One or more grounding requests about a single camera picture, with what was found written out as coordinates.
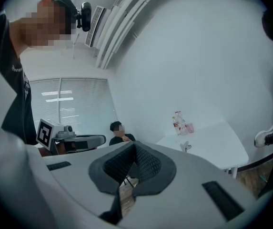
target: clear bottle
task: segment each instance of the clear bottle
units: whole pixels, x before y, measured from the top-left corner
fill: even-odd
[[[186,123],[182,117],[182,114],[180,111],[177,111],[175,112],[175,119],[176,121],[178,122],[178,125],[179,125],[179,130],[180,130],[180,133],[181,135],[187,135],[188,134],[188,130],[186,128]]]
[[[172,117],[172,119],[173,119],[173,126],[176,131],[176,134],[181,135],[178,122],[175,120],[175,117]]]

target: black hair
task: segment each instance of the black hair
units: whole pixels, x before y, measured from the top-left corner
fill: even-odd
[[[115,129],[115,128],[118,129],[118,127],[119,127],[120,125],[121,125],[121,122],[115,121],[115,122],[111,123],[111,125],[110,125],[110,130],[111,130],[111,131],[114,131],[114,129]]]
[[[268,10],[263,13],[262,26],[267,37],[273,40],[273,15]]]
[[[77,9],[71,0],[53,0],[58,6],[65,9],[65,34],[70,35],[75,28]]]

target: window blinds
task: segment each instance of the window blinds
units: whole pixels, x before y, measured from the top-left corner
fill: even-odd
[[[40,119],[71,125],[77,135],[113,138],[110,123],[117,121],[107,80],[62,78],[30,82],[35,127]]]

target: white table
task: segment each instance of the white table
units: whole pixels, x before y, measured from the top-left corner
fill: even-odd
[[[195,130],[185,136],[165,136],[157,144],[182,151],[180,144],[186,141],[192,145],[187,153],[202,157],[227,172],[231,169],[233,178],[237,176],[238,166],[245,165],[249,160],[242,143],[227,122]]]

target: white sneaker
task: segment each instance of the white sneaker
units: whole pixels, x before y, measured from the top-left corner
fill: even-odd
[[[255,147],[264,147],[273,144],[273,125],[268,131],[260,131],[254,140]]]

